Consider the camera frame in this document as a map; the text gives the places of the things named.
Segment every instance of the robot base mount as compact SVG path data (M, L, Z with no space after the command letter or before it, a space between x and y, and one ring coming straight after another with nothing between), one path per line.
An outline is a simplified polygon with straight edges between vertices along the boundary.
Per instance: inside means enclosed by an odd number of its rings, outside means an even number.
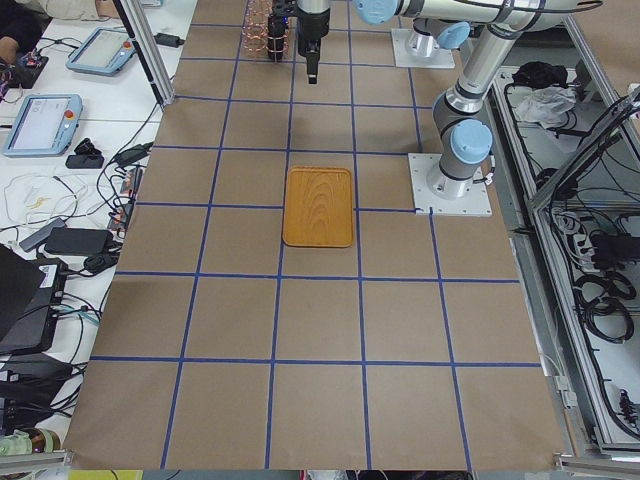
M414 35L413 30L404 28L392 28L393 55L396 59L396 67L406 68L439 68L453 69L456 62L451 50L438 48L429 57L415 55L407 49L407 42Z
M413 205L417 215L456 215L470 217L490 217L491 203L484 183L474 183L462 198L447 200L436 195L427 184L427 174L440 162L440 154L409 154ZM474 179L483 178L480 168Z

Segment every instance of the white table surface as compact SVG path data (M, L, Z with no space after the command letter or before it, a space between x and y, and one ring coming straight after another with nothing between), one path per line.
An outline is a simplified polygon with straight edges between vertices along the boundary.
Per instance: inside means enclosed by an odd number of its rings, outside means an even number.
M164 7L145 9L152 32L170 33L185 38L196 3L197 0L168 0ZM118 26L122 26L119 20L90 22L55 19L51 21L43 36L51 39L71 37L83 41L97 27ZM41 40L39 46L50 43ZM167 72L172 76L178 67L182 47L158 48ZM116 75L106 77L67 69L65 63L71 51L71 48L64 45L46 48L43 55L49 57L49 63L34 88L24 90L23 95L76 93L83 100L84 110L81 118L84 120L143 121L147 118L156 99L137 55ZM14 89L7 95L7 100L14 101L19 97L20 91ZM22 101L15 104L1 102L0 117L15 118L21 105ZM160 118L161 113L157 112L152 120L160 121Z
M72 145L76 145L84 137L89 137L103 151L105 158L109 159L141 126L142 122L81 121ZM159 123L149 122L141 130L133 144L152 141L155 138L158 126ZM4 142L6 136L7 132L0 131L0 142ZM83 185L88 185L86 194L80 197L79 215L95 209L101 203L95 187L99 170L69 170L64 166L65 159L66 154L59 157L37 159L10 159L0 155L0 171L2 171L2 175L0 175L0 228L14 224L9 215L14 220L23 219L27 209L26 206L33 205L36 203L34 200L38 198L46 199L45 203L40 207L40 211L49 212L62 196L68 196L69 192L58 182L51 179L54 175L59 176L74 191L80 190ZM103 194L108 197L111 190L107 185L107 181L103 179L101 184L103 185ZM65 205L72 207L71 202L64 203L61 207ZM108 208L103 207L90 217L71 219L67 221L67 225L76 228L105 228L109 221L108 212ZM40 218L44 219L48 218L48 216L39 216L34 220ZM34 228L20 228L19 240L23 240L34 231ZM14 230L0 233L0 243L8 244L15 240L15 236ZM25 253L19 248L15 251L24 258L35 257L34 252ZM81 269L84 261L84 257L62 256L60 258L74 270ZM100 302L111 284L114 272L115 268L111 268L94 278L69 277L65 292L84 298L93 306L99 308ZM63 298L63 301L74 307L82 305L81 302L68 297ZM82 342L74 363L85 362L89 359L97 330L97 326L84 320ZM80 331L80 320L77 316L63 317L58 321L53 345L45 353L58 360L68 362L78 345ZM80 381L81 379L77 377L66 382L58 393L56 400L63 399L71 394ZM68 418L54 415L40 422L38 426L51 429L61 439L64 439L69 428L69 422L70 419Z

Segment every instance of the tablet screen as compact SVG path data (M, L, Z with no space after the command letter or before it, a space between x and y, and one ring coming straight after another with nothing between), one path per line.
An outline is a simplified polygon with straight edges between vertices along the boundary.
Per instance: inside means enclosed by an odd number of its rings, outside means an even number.
M74 60L74 63L105 68L127 40L129 40L129 35L124 32L101 30Z
M68 105L68 98L31 99L13 141L13 149L44 150L51 148Z

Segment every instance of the bottle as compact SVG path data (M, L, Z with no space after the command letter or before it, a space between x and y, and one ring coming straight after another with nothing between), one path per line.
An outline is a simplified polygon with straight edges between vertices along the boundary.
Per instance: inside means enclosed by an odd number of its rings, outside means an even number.
M53 452L60 449L60 438L44 428L14 430L13 435L0 437L0 456Z

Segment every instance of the cable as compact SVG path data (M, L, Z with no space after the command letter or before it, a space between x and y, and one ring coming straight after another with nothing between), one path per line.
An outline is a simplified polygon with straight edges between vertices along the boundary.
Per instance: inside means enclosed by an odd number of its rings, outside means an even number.
M82 344L82 337L84 337L84 319L82 318L82 315L78 315L78 320L80 320L80 337L78 338L78 344L76 345L76 349L73 351L73 355L71 355L68 363L73 363L76 359L76 356L80 351L80 345Z
M607 392L607 388L605 385L604 376L602 375L602 369L600 368L598 359L595 356L595 350L591 345L591 340L589 339L589 335L587 331L584 329L582 330L582 335L584 337L585 344L587 345L587 352L589 354L589 358L591 359L591 364L593 365L593 368L596 372L596 377L598 380L598 390L600 390L600 396L604 400L605 408L607 409L609 416L613 420L613 423L615 423L623 432L625 432L630 437L640 441L640 434L638 432L634 432L631 428L625 425L624 422L620 420L620 418L618 417L618 415L620 414L616 412L613 406L611 405L611 400L609 399L609 394Z
M453 0L457 3L462 3L464 5L471 5L473 7L487 7L494 8L497 10L503 10L505 7L503 5L490 5L488 3L476 2L473 0ZM571 8L571 9L549 9L549 8L531 8L531 7L509 7L509 10L516 12L530 12L530 13L553 13L553 14L571 14L571 13L580 13L587 12L589 10L594 10L598 7L601 7L604 4L603 0L585 0L582 2L578 2L578 5L585 5L584 8Z
M134 142L134 140L138 137L138 135L144 129L144 127L151 121L151 117L153 117L154 113L156 112L156 109L158 108L158 105L159 104L156 103L153 106L153 108L151 109L151 112L149 112L149 115L144 120L142 125L140 125L140 127L134 132L134 134L131 136L131 138L129 138L129 140L124 145L122 145L122 147L120 147L120 149L109 159L109 161L102 167L102 169L100 170L100 173L98 174L98 178L96 179L96 189L98 191L98 195L100 195L100 198L102 198L102 200L104 201L104 203L102 205L103 206L104 205L108 205L109 209L111 210L111 213L113 213L113 214L117 214L118 213L118 208L124 208L124 204L122 203L122 201L120 199L120 191L118 189L116 189L115 185L113 184L113 178L115 177L115 175L111 175L111 176L107 175L107 170L110 167L113 167L114 165L116 165L114 170L120 171L121 174L125 174L126 173L126 171L124 171L124 169L122 169L121 167L117 166L116 158L129 145L131 145L131 143ZM107 179L107 181L109 183L109 187L111 188L112 195L109 198L107 198L104 195L102 195L102 192L100 191L100 182L102 180L102 177L105 177Z
M164 480L172 480L178 476L178 474L182 473L182 470L177 470L176 473L171 475L170 477L165 478Z
M640 175L640 170L636 170L634 168L628 167L625 164L623 164L620 160L618 160L616 157L614 157L613 155L611 155L611 153L609 153L609 151L604 152L605 155L607 157L609 157L614 163L617 163L619 166L621 166L622 168L625 168L627 170L629 170L630 172L636 173L638 175Z
M513 105L511 105L511 101L509 101L509 90L516 86L519 86L519 85L516 85L515 83L509 83L505 85L503 90L504 99L507 102L507 109L509 110L509 116L511 117L511 122L513 123L513 128L516 132L516 136L518 137L518 141L520 142L520 147L522 148L522 152L524 153L524 156L529 161L529 171L531 173L531 176L535 178L537 174L533 170L533 167L531 164L533 163L536 167L540 169L540 171L544 170L544 167L540 165L540 163L535 158L533 158L533 155L531 155L531 153L529 153L527 144L525 143L524 137L520 132L520 127L518 126L518 120L516 119L516 115L513 111Z
M13 359L9 359L9 360L2 360L0 361L0 363L4 363L6 365L22 365L22 364L34 364L34 365L49 365L50 362L46 361L46 360L13 360ZM80 363L75 363L75 364L69 364L69 366L73 369L76 370L82 370L84 371L84 368L86 368L86 366L88 365L88 362L80 362Z
M82 45L82 41L73 37L62 37L62 38L48 38L48 37L40 37L40 40L44 40L45 42L51 42L49 45L44 45L36 50L36 53L40 55L42 51L46 48L51 48L54 45L64 45L65 47L69 47L72 50L77 50ZM80 45L71 45L70 43L66 43L65 40L73 40L74 42L78 42Z
M598 328L595 322L596 316L609 316L615 312L620 312L622 314L622 318L624 319L625 323L625 332L616 337L604 333L602 330L600 330L600 328ZM619 300L613 297L597 298L593 300L583 312L583 321L585 326L587 327L587 330L589 330L596 337L609 343L624 343L631 339L635 331L635 326L633 324L633 319L631 318L629 310L627 310Z
M98 318L98 321L102 321L102 312L98 309L96 309L91 303L89 303L87 300L85 300L84 298L78 297L77 295L73 295L69 292L64 292L63 295L65 297L71 297L75 300L78 300L79 302L84 303L90 311L92 311L94 313L94 315Z
M105 303L107 301L107 297L109 296L109 290L111 290L111 284L109 284L109 286L107 287L107 291L104 292L104 295L102 296L102 300L100 300L100 306L98 307L98 310L100 310L100 312L104 312Z

